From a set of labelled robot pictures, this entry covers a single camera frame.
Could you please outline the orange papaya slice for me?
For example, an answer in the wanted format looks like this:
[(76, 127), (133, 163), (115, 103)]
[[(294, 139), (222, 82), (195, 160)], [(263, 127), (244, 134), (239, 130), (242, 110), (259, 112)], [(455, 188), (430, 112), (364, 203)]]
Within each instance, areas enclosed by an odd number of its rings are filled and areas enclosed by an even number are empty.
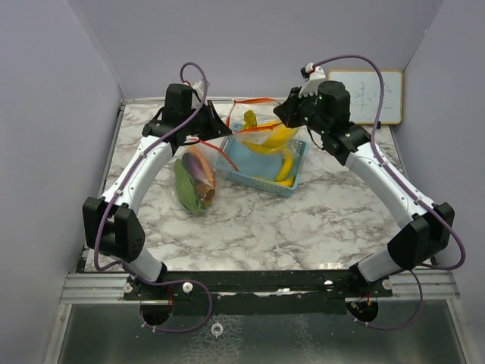
[(209, 160), (204, 156), (201, 150), (195, 146), (189, 147), (189, 152), (196, 157), (198, 163), (200, 164), (199, 171), (194, 173), (194, 176), (200, 180), (201, 182), (206, 183), (207, 185), (215, 188), (216, 187), (216, 179), (214, 170), (212, 169)]

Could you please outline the yellow banana bunch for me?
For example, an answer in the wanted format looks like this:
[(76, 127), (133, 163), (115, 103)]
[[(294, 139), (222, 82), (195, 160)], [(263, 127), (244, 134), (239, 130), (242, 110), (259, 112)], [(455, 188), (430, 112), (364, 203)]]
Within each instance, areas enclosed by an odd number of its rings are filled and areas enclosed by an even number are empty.
[(236, 139), (253, 152), (262, 155), (282, 151), (297, 134), (296, 128), (285, 127), (279, 120), (259, 124), (254, 111), (249, 110), (243, 116), (242, 129)]

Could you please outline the dark purple eggplant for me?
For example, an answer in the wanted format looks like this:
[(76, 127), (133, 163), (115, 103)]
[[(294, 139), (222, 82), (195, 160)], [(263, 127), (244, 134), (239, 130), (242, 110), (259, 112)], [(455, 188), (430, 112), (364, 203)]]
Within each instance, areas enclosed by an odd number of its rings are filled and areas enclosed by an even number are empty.
[(185, 152), (182, 156), (182, 163), (187, 172), (196, 180), (200, 182), (209, 182), (207, 175), (204, 172), (199, 158), (191, 153)]

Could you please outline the clear zip bag red zipper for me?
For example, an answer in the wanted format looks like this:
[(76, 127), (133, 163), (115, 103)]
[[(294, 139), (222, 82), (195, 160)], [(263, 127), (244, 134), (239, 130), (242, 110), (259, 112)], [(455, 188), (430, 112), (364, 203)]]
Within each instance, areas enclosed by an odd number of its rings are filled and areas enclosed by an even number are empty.
[(242, 116), (242, 126), (230, 139), (242, 146), (244, 152), (250, 156), (237, 162), (230, 157), (221, 147), (204, 142), (205, 146), (217, 150), (234, 171), (241, 172), (245, 163), (251, 167), (263, 157), (275, 157), (274, 164), (278, 167), (277, 175), (273, 178), (276, 182), (286, 180), (291, 173), (294, 164), (294, 151), (290, 147), (290, 141), (296, 135), (297, 130), (286, 127), (279, 118), (272, 116), (266, 123), (261, 123), (253, 109), (247, 109)]

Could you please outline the clear zip bag orange zipper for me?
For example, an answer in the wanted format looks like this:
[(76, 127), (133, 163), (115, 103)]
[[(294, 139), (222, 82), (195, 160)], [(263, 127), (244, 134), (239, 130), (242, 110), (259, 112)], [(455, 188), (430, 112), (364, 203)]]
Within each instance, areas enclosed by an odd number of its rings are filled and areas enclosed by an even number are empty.
[[(215, 179), (216, 179), (216, 187), (215, 187), (215, 189), (216, 189), (216, 192), (217, 192), (217, 178), (216, 178), (216, 174), (215, 174)], [(195, 189), (196, 189), (196, 187), (197, 187), (197, 185), (198, 185), (198, 184), (205, 184), (205, 183), (204, 183), (204, 182), (200, 182), (200, 181), (198, 181), (198, 180), (194, 179), (194, 187), (195, 187)], [(209, 207), (208, 209), (205, 209), (205, 214), (204, 214), (204, 215), (207, 215), (210, 209), (211, 209), (211, 207)]]

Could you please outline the green leaf vegetable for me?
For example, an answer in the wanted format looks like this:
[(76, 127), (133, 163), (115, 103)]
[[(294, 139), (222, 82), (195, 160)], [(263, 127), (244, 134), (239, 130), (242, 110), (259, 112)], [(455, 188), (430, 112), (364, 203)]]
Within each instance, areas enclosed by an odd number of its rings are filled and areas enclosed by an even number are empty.
[(175, 191), (180, 204), (194, 215), (204, 215), (205, 208), (199, 201), (192, 175), (184, 167), (182, 160), (174, 163)]

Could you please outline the brown kiwi fruit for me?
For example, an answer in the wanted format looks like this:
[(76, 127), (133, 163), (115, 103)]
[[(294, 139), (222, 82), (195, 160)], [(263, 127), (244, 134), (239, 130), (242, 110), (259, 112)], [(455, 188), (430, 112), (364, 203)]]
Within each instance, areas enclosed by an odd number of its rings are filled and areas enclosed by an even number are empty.
[(216, 189), (213, 186), (207, 184), (198, 184), (196, 187), (196, 195), (199, 200), (199, 204), (202, 208), (208, 209), (211, 207)]

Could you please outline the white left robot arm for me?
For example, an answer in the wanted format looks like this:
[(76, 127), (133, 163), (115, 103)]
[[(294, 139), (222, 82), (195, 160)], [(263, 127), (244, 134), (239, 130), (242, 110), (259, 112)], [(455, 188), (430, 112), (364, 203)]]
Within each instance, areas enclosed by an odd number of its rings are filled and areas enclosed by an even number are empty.
[(187, 137), (208, 141), (231, 134), (206, 98), (207, 91), (204, 80), (172, 83), (163, 107), (144, 125), (136, 152), (120, 176), (99, 198), (89, 197), (83, 204), (86, 245), (141, 277), (141, 290), (154, 300), (167, 292), (162, 276), (167, 268), (144, 247), (146, 235), (137, 212), (158, 172)]

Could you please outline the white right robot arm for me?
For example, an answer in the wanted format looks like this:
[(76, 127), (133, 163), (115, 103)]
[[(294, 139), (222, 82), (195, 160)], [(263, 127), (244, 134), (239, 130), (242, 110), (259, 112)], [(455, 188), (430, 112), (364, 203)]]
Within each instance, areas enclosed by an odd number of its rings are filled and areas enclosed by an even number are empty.
[(376, 281), (402, 270), (412, 270), (444, 250), (449, 242), (447, 225), (455, 213), (444, 202), (437, 205), (421, 195), (402, 174), (371, 145), (371, 135), (350, 120), (351, 96), (338, 81), (318, 85), (314, 96), (299, 96), (291, 89), (274, 114), (288, 128), (305, 126), (321, 137), (322, 148), (341, 165), (357, 174), (388, 208), (399, 233), (378, 252), (355, 263), (348, 278), (349, 290), (358, 297), (371, 292)]

